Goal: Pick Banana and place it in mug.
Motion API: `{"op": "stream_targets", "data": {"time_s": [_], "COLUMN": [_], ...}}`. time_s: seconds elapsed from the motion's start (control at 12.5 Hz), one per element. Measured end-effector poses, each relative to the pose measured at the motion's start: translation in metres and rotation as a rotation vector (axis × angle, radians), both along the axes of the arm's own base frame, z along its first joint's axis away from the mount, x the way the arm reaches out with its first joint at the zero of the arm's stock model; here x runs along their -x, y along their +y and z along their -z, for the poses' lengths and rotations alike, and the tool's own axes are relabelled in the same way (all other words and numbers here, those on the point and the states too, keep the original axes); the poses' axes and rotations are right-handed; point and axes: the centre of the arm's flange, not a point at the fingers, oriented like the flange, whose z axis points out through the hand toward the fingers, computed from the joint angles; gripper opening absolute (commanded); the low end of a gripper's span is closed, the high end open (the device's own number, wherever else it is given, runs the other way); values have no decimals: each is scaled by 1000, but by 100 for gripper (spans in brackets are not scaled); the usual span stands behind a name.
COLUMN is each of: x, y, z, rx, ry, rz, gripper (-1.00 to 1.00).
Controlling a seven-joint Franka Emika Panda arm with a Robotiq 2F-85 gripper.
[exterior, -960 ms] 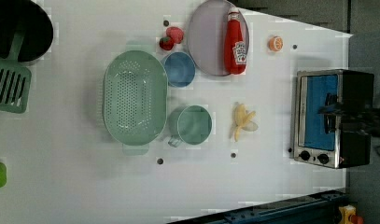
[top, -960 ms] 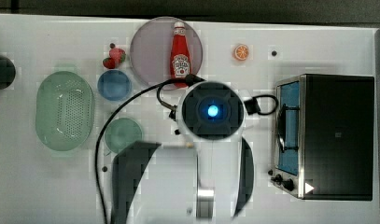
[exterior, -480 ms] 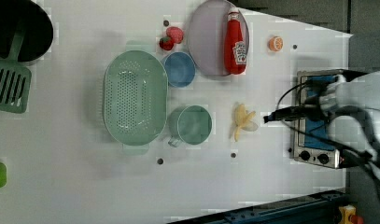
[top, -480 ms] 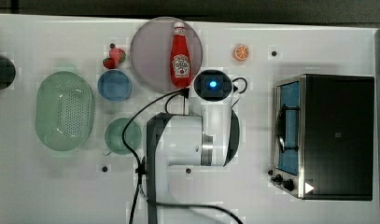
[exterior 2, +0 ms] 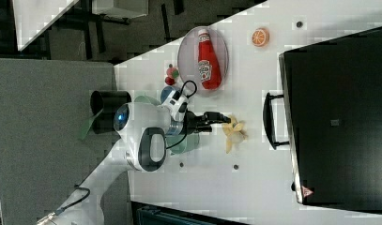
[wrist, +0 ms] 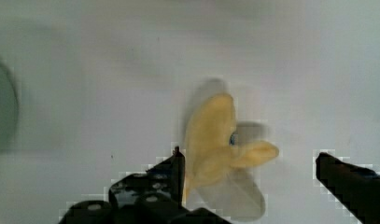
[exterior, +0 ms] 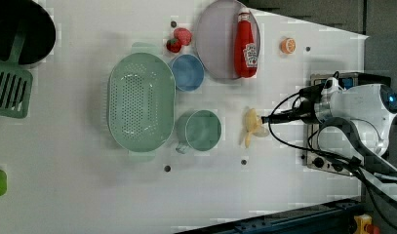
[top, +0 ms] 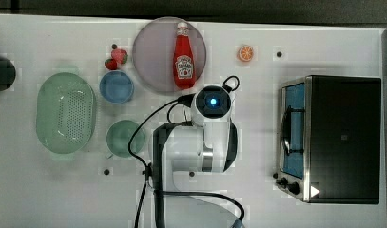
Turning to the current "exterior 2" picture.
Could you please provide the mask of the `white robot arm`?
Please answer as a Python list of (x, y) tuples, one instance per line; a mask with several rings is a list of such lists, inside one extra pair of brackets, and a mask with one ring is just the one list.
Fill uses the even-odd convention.
[(219, 112), (195, 115), (187, 103), (172, 100), (161, 105), (130, 102), (115, 114), (114, 127), (120, 139), (69, 197), (37, 225), (103, 225), (101, 199), (116, 178), (128, 171), (154, 172), (164, 160), (151, 157), (153, 150), (165, 153), (168, 136), (209, 132), (213, 124), (231, 119)]

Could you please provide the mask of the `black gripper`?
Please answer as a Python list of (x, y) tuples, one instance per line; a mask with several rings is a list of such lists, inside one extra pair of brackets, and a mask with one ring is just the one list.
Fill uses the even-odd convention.
[(192, 133), (212, 132), (210, 124), (229, 124), (231, 118), (220, 112), (205, 112), (202, 115), (195, 115), (191, 111), (186, 111), (182, 133), (190, 135)]

